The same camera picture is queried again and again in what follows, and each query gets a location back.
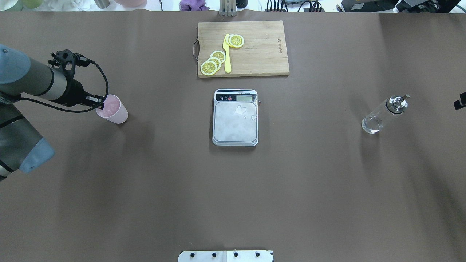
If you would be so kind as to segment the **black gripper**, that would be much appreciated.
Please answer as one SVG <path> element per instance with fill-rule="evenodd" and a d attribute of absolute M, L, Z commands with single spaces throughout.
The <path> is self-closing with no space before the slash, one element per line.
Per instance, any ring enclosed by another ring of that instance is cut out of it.
<path fill-rule="evenodd" d="M 96 109 L 102 110 L 105 106 L 104 97 L 93 96 L 84 91 L 83 85 L 76 80 L 67 83 L 66 89 L 66 106 L 72 107 L 80 104 L 82 106 L 95 106 Z"/>

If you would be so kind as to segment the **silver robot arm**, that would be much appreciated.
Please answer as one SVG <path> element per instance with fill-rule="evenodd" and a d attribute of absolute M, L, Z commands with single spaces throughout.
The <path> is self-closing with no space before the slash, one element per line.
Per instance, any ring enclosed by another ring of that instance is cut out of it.
<path fill-rule="evenodd" d="M 103 109 L 109 95 L 108 79 L 97 62 L 71 50 L 58 50 L 46 64 L 26 53 L 1 45 L 0 177 L 31 173 L 55 155 L 53 146 L 18 107 L 34 103 L 70 114 Z M 77 67 L 95 66 L 105 82 L 105 93 L 85 91 L 75 79 Z"/>

